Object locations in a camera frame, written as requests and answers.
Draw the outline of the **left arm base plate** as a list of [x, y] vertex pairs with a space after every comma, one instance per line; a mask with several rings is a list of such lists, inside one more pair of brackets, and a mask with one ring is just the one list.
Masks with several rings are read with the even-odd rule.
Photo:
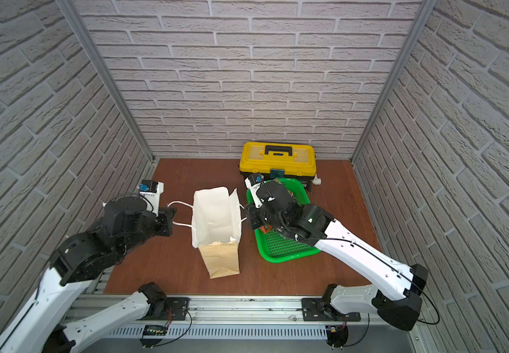
[[141, 321], [185, 321], [188, 317], [186, 311], [190, 302], [189, 297], [168, 297], [150, 305], [147, 314]]

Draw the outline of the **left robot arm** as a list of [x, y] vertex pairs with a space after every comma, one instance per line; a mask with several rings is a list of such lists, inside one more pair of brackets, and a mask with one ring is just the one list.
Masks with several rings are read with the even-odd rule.
[[170, 319], [166, 294], [154, 282], [126, 299], [70, 324], [62, 320], [74, 301], [107, 268], [122, 262], [155, 236], [169, 237], [173, 207], [155, 208], [143, 196], [126, 196], [104, 206], [103, 217], [67, 238], [12, 323], [0, 335], [0, 352], [81, 352], [128, 322]]

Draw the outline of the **red small condiment packet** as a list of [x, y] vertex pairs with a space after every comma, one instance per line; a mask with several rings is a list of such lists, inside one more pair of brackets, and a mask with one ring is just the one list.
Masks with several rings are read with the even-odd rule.
[[259, 228], [259, 230], [260, 230], [263, 234], [266, 234], [266, 233], [268, 233], [268, 232], [272, 231], [272, 227], [271, 227], [271, 226], [269, 226], [269, 225], [264, 225], [264, 226], [261, 226], [261, 227]]

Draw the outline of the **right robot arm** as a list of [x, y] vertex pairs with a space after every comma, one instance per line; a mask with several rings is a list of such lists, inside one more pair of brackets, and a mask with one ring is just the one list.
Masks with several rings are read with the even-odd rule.
[[429, 272], [420, 264], [400, 263], [345, 228], [332, 214], [314, 204], [300, 204], [285, 185], [246, 178], [252, 201], [246, 207], [252, 229], [269, 226], [285, 239], [316, 248], [337, 258], [370, 283], [348, 288], [329, 285], [322, 297], [334, 313], [377, 313], [391, 326], [410, 331], [419, 321]]

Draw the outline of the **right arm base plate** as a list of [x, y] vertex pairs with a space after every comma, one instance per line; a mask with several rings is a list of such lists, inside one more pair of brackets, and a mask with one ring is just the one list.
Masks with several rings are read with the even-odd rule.
[[318, 298], [302, 298], [302, 315], [305, 322], [360, 322], [360, 313], [342, 314]]

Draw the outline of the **green pizza picture packet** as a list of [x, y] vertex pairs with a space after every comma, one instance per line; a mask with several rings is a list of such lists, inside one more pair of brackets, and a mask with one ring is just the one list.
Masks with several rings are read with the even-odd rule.
[[275, 182], [279, 182], [284, 185], [288, 193], [295, 199], [300, 205], [309, 204], [310, 200], [305, 190], [304, 184], [298, 179], [291, 178], [276, 178]]

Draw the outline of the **brown paper bag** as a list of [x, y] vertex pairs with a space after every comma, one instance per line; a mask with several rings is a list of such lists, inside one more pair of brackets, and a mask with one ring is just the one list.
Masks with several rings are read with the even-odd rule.
[[238, 192], [225, 187], [203, 189], [194, 193], [194, 202], [178, 204], [192, 209], [192, 246], [200, 250], [210, 279], [240, 273], [238, 247], [244, 218]]

